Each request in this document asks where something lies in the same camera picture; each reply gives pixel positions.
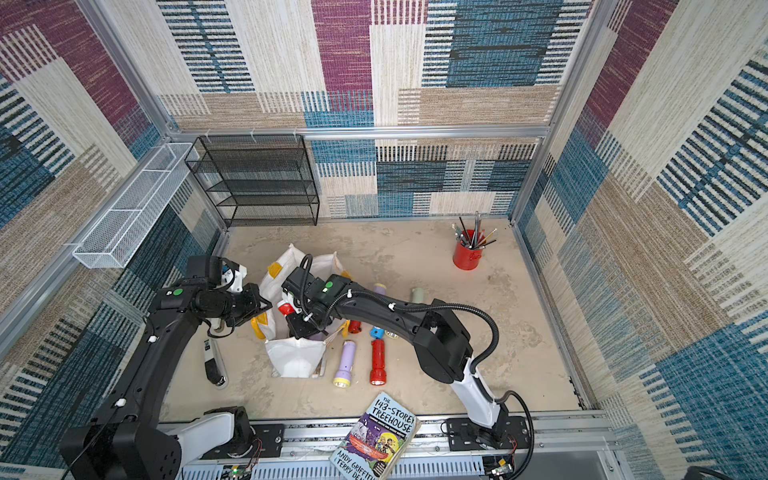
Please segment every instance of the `book cover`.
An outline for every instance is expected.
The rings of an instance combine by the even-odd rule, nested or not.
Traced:
[[[421,422],[382,392],[331,455],[348,480],[385,480]]]

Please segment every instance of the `red flashlight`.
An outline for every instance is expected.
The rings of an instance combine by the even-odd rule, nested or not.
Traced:
[[[359,320],[350,320],[348,330],[349,333],[360,333],[362,332],[362,324]]]
[[[373,369],[371,370],[371,385],[386,384],[386,371],[384,370],[384,340],[375,339],[371,342],[373,356],[371,358]]]

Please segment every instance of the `striped fabric wall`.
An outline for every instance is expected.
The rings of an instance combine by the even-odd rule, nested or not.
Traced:
[[[547,124],[592,1],[100,3],[169,118],[215,131]],[[537,142],[311,142],[319,215],[506,214]]]
[[[172,121],[216,130],[548,123],[592,0],[100,3]]]
[[[159,134],[74,0],[0,12],[1,312]]]
[[[508,215],[533,137],[307,142],[321,218]]]
[[[191,181],[182,183],[124,270],[79,266],[2,360],[3,477],[61,476],[61,436],[87,423],[117,382],[155,290],[180,278],[188,257],[213,250],[219,230]]]
[[[768,472],[768,3],[621,0],[519,221],[637,478]]]

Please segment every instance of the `stained floor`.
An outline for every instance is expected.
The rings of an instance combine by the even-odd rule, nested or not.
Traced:
[[[467,303],[489,313],[501,333],[498,348],[479,367],[496,396],[518,391],[534,411],[578,409],[568,375],[550,327],[525,269],[512,231],[501,219],[483,224],[498,228],[498,241],[489,246],[476,270],[466,272],[452,263],[455,246],[450,220],[322,223],[316,227],[238,227],[233,230],[227,257],[245,265],[247,280],[259,283],[266,268],[289,243],[313,255],[336,251],[353,279],[372,288],[387,285],[387,295],[409,300],[411,288],[432,298]],[[458,312],[481,352],[491,338],[485,322]],[[429,378],[419,368],[413,348],[403,339],[386,341],[385,386],[368,382],[371,368],[370,327],[350,335],[357,343],[353,384],[332,384],[339,367],[342,339],[329,346],[327,371],[318,379],[272,377],[263,342],[249,324],[219,340],[230,383],[215,389],[205,378],[201,327],[181,358],[166,395],[163,420],[191,420],[205,410],[244,405],[251,419],[353,416],[365,411],[384,390],[417,414],[460,413],[465,409],[451,388]],[[510,411],[520,408],[508,401]]]

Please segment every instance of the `red pencil cup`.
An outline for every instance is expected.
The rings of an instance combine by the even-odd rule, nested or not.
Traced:
[[[474,230],[464,232],[465,238],[472,238]],[[474,270],[477,268],[482,258],[482,250],[470,250],[462,245],[460,240],[456,241],[456,250],[453,252],[453,264],[462,270]]]

